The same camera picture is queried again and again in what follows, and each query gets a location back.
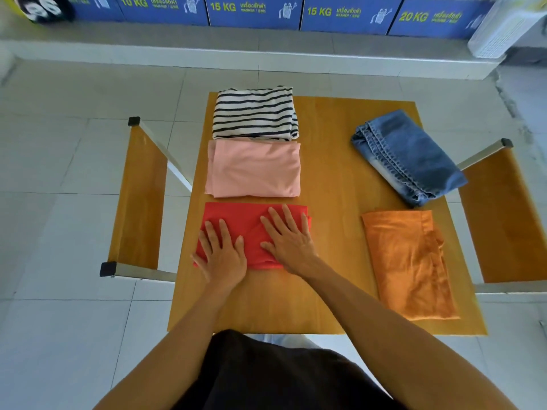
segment black bag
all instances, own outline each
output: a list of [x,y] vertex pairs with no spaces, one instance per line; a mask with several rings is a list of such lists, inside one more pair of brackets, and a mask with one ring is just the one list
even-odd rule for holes
[[68,0],[13,0],[34,23],[74,20],[74,7]]

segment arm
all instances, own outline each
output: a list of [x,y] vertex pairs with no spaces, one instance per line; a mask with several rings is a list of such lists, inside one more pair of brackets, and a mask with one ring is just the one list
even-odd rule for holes
[[95,410],[168,410],[197,379],[218,313],[247,270],[242,236],[234,248],[224,220],[220,228],[222,248],[210,222],[206,222],[209,240],[202,231],[199,234],[208,260],[193,256],[208,281],[199,300]]
[[262,218],[273,244],[262,247],[318,293],[384,388],[408,409],[496,409],[516,407],[464,358],[412,322],[386,309],[338,275],[316,254],[305,216],[300,232],[283,207],[275,227]]

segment finger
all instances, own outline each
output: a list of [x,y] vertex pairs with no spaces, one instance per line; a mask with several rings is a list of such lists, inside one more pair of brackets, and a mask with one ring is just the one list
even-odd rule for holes
[[222,247],[223,248],[232,248],[232,237],[230,236],[230,231],[224,219],[219,220],[219,225],[221,227],[221,236],[222,236]]
[[217,233],[210,221],[205,222],[205,230],[207,230],[207,236],[209,236],[212,251],[219,250],[221,246],[218,244]]
[[196,265],[199,267],[199,269],[205,270],[207,268],[207,262],[205,262],[205,260],[203,260],[197,254],[192,254],[192,260],[196,262]]
[[263,241],[262,243],[260,243],[260,247],[267,252],[270,252],[277,259],[277,252],[275,250],[275,246],[272,243],[270,243],[269,241]]
[[244,248],[243,236],[238,236],[236,239],[235,249],[237,254],[240,255],[240,259],[246,259]]
[[307,216],[304,213],[302,213],[302,234],[311,239],[310,226],[307,222]]
[[209,240],[207,240],[207,236],[205,235],[203,230],[200,230],[197,234],[198,239],[200,240],[201,247],[203,248],[203,251],[205,252],[205,256],[207,256],[207,260],[211,257],[211,254],[213,254],[211,250],[211,245],[209,244]]
[[291,211],[289,210],[289,207],[286,204],[284,204],[281,207],[283,209],[283,214],[285,215],[285,221],[287,222],[287,226],[289,226],[289,229],[291,230],[291,232],[298,233],[299,230],[298,230],[297,224],[293,219],[293,215]]
[[289,231],[287,225],[283,222],[283,220],[281,220],[281,217],[277,214],[277,211],[273,207],[268,209],[268,213],[272,216],[273,223],[275,224],[277,230],[279,230],[279,233],[285,234]]
[[266,232],[270,235],[273,241],[276,241],[277,238],[281,237],[276,228],[272,226],[272,223],[270,223],[270,220],[264,216],[260,216],[260,221],[262,221]]

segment black and white striped shirt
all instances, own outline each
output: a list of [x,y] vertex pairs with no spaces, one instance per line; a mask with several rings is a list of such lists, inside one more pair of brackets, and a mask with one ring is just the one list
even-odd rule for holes
[[285,141],[298,138],[293,89],[278,86],[219,92],[213,114],[213,139],[237,137]]

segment hand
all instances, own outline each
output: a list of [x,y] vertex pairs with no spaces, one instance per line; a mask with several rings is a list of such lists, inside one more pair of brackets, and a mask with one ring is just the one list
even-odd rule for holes
[[199,240],[207,256],[207,262],[195,253],[192,255],[192,259],[194,259],[194,262],[196,262],[203,272],[208,282],[208,287],[228,295],[245,277],[247,273],[247,258],[243,251],[243,236],[239,236],[236,239],[234,247],[230,232],[223,219],[219,221],[219,226],[221,228],[222,247],[213,225],[210,221],[206,221],[205,229],[209,239],[200,230]]
[[283,205],[283,213],[287,224],[281,220],[273,207],[268,209],[268,213],[272,216],[275,227],[264,216],[260,217],[260,220],[272,238],[273,244],[269,241],[263,241],[260,243],[260,247],[270,252],[287,272],[301,275],[303,268],[309,262],[317,259],[307,216],[302,213],[302,231],[300,232],[286,204]]

